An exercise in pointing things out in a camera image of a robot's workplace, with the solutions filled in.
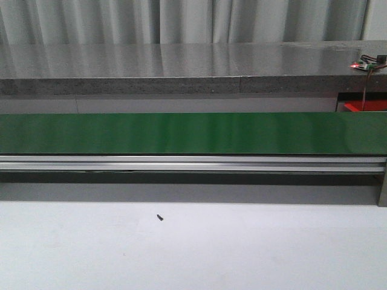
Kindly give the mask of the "white curtain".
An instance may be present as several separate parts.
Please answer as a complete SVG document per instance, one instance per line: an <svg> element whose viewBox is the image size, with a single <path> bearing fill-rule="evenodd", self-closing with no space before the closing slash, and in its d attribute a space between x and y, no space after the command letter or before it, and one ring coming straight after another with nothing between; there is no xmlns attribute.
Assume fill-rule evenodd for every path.
<svg viewBox="0 0 387 290"><path fill-rule="evenodd" d="M359 40L367 1L2 1L2 44Z"/></svg>

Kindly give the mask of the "grey stone counter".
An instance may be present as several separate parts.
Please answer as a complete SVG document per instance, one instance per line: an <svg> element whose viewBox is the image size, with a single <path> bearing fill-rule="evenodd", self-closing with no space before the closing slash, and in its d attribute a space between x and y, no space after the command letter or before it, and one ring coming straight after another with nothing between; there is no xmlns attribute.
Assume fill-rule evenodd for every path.
<svg viewBox="0 0 387 290"><path fill-rule="evenodd" d="M1 112L322 112L386 97L382 40L2 45Z"/></svg>

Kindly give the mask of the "aluminium conveyor frame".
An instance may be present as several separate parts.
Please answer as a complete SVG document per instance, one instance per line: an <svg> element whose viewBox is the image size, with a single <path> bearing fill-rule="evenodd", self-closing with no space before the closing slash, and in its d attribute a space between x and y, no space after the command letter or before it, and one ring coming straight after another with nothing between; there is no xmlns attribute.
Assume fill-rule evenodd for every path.
<svg viewBox="0 0 387 290"><path fill-rule="evenodd" d="M385 156L2 155L1 181L334 187L374 184L377 205L386 205Z"/></svg>

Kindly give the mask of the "red plastic bin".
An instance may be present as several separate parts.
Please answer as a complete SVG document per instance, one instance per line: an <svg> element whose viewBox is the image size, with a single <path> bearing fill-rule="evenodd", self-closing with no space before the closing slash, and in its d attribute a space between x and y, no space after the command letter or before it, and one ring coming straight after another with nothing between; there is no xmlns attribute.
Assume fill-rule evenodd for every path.
<svg viewBox="0 0 387 290"><path fill-rule="evenodd" d="M350 112L383 112L387 109L387 102L386 100L374 100L363 104L361 101L348 101L344 103L344 108Z"/></svg>

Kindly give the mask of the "green conveyor belt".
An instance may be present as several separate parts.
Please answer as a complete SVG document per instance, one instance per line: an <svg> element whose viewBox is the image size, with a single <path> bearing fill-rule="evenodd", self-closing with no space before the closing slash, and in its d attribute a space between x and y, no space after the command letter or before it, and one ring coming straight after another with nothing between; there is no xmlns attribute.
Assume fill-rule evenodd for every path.
<svg viewBox="0 0 387 290"><path fill-rule="evenodd" d="M3 114L1 152L385 155L386 114Z"/></svg>

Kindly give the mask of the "small green circuit board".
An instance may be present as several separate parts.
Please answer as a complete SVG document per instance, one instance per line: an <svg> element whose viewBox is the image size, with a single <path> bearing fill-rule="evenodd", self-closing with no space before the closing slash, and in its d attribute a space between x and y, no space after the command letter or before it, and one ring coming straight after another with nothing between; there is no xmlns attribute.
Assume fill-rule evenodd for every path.
<svg viewBox="0 0 387 290"><path fill-rule="evenodd" d="M359 62L354 62L350 65L352 69L357 69L360 71L373 71L373 70L378 70L382 67L382 64L378 64L375 62L364 62L364 61L359 61Z"/></svg>

